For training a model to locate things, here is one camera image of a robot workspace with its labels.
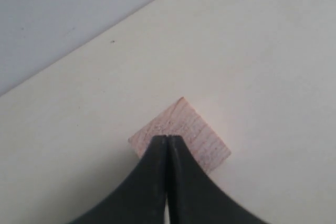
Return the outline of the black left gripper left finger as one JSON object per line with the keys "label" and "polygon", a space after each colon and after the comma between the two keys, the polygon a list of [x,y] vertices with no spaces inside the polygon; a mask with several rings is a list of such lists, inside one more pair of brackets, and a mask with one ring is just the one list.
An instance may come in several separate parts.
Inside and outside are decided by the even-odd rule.
{"label": "black left gripper left finger", "polygon": [[167,137],[154,137],[134,170],[72,223],[164,223]]}

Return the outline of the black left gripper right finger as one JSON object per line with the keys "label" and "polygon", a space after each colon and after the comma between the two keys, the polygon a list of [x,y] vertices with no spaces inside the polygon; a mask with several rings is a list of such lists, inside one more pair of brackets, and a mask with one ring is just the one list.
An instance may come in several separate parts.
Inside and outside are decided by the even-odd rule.
{"label": "black left gripper right finger", "polygon": [[170,223],[265,223],[225,194],[202,170],[181,136],[168,136]]}

